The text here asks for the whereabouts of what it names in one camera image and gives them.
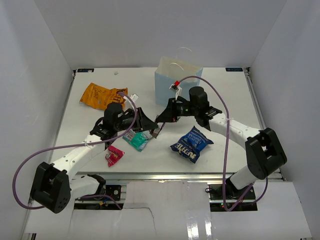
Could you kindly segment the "teal candy bag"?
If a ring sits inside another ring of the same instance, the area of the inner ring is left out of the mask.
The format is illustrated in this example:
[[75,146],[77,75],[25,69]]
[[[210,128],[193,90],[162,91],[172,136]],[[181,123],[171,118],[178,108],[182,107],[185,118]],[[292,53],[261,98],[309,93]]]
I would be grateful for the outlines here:
[[149,131],[135,132],[131,129],[122,138],[138,152],[141,152],[153,137]]

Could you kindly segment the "blue Kettle chips bag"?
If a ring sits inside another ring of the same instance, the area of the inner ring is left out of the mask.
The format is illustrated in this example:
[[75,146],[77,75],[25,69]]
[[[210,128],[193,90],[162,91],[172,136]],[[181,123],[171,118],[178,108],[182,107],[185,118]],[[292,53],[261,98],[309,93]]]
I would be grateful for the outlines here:
[[213,144],[212,140],[208,139],[199,129],[193,126],[188,133],[172,144],[170,148],[173,152],[195,164],[201,155],[201,151],[208,145]]

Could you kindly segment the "red pink snack packet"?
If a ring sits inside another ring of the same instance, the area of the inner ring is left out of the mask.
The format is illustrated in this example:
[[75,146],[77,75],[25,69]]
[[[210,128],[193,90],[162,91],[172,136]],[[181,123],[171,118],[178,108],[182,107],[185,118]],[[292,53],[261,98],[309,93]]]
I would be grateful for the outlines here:
[[112,167],[115,165],[123,156],[125,155],[125,152],[110,145],[107,148],[105,160],[107,161],[108,167]]

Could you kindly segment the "orange Kettle chips bag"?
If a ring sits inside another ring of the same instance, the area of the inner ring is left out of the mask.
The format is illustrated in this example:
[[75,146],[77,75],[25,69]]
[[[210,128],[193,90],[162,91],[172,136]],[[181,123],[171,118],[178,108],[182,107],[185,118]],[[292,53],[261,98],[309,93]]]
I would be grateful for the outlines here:
[[111,103],[119,103],[125,108],[125,99],[119,93],[128,94],[127,88],[108,89],[95,83],[90,83],[85,89],[79,102],[96,110],[104,111]]

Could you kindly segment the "brown chocolate snack packet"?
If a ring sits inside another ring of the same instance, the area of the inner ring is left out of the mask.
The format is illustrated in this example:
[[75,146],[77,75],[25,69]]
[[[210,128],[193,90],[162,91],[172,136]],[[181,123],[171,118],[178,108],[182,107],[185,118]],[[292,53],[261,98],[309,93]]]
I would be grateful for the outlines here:
[[156,124],[157,124],[157,128],[155,129],[152,129],[149,131],[150,135],[153,137],[153,138],[157,138],[158,135],[160,134],[160,132],[163,130],[163,128],[165,127],[165,122],[158,122],[156,119],[154,121]]

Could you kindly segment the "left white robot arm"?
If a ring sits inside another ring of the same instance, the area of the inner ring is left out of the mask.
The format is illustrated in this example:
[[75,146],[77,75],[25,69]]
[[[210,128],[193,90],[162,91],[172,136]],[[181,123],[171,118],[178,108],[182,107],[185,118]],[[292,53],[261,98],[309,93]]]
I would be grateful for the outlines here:
[[158,125],[141,107],[123,110],[119,103],[110,103],[85,140],[52,163],[42,162],[36,169],[30,197],[51,212],[60,213],[71,199],[71,181],[77,172],[98,154],[104,152],[119,132],[136,133],[154,130]]

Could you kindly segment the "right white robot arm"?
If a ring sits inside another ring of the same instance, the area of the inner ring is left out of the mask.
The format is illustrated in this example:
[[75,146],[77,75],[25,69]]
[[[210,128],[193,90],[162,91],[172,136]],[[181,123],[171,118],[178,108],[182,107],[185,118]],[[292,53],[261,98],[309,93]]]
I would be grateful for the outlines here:
[[189,99],[181,96],[168,100],[165,110],[156,117],[158,123],[175,123],[180,117],[194,117],[198,125],[243,147],[246,165],[224,181],[226,195],[236,200],[244,189],[257,180],[265,180],[287,163],[287,156],[276,132],[252,128],[230,120],[221,110],[210,106],[208,95],[200,86],[189,90]]

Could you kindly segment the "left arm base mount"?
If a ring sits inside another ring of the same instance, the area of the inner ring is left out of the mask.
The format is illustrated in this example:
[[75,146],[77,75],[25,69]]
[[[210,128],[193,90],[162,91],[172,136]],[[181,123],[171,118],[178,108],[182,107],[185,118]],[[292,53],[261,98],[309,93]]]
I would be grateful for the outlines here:
[[93,199],[99,201],[102,210],[122,210],[123,204],[119,203],[121,200],[121,191],[121,185],[106,185],[100,193],[100,195],[104,196],[94,197]]

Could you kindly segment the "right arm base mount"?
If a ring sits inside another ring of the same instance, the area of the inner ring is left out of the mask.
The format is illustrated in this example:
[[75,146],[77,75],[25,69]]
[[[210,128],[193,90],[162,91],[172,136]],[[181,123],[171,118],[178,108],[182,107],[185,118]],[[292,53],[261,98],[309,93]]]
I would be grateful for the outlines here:
[[[233,204],[241,197],[245,192],[246,187],[239,192],[233,192],[226,187],[226,206],[231,208]],[[210,211],[213,212],[225,212],[225,205],[223,202],[222,184],[209,184],[204,190],[209,196]],[[233,212],[256,212],[258,210],[256,200],[256,194],[254,188],[251,187],[249,192],[243,197],[238,205],[232,210]]]

